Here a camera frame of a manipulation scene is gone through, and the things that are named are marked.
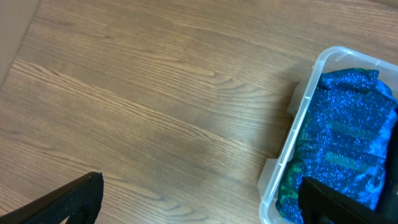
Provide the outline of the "blue sequin garment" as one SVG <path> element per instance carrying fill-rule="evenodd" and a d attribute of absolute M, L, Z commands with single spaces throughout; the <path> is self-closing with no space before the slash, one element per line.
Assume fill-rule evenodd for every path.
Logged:
<path fill-rule="evenodd" d="M 279 184 L 276 209 L 302 223 L 299 187 L 312 177 L 374 210 L 386 177 L 387 146 L 397 100 L 378 70 L 323 73 Z"/>

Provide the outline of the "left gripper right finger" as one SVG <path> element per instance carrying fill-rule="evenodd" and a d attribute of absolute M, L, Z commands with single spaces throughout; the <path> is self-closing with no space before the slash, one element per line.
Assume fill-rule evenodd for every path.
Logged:
<path fill-rule="evenodd" d="M 303 178 L 298 190 L 298 205 L 304 224 L 397 223 L 312 177 Z"/>

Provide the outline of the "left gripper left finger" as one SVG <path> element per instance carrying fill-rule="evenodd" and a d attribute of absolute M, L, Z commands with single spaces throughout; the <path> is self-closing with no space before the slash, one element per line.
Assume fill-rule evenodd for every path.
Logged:
<path fill-rule="evenodd" d="M 94 223 L 101 210 L 104 179 L 89 172 L 1 217 L 5 224 Z"/>

